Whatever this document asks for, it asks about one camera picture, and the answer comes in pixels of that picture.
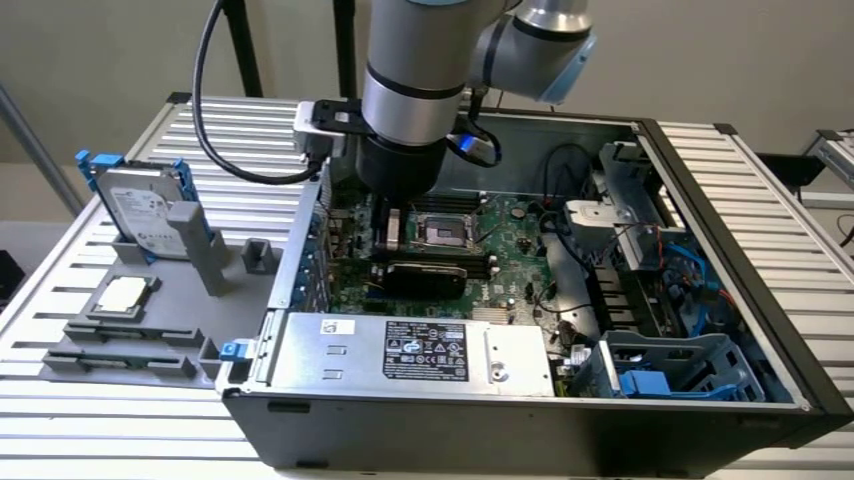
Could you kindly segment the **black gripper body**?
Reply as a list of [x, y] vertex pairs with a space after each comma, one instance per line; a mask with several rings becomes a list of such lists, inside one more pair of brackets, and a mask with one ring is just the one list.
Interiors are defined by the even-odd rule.
[[384, 199], [414, 199], [432, 189], [444, 156], [444, 140], [405, 146], [377, 135], [361, 136], [356, 173], [372, 192]]

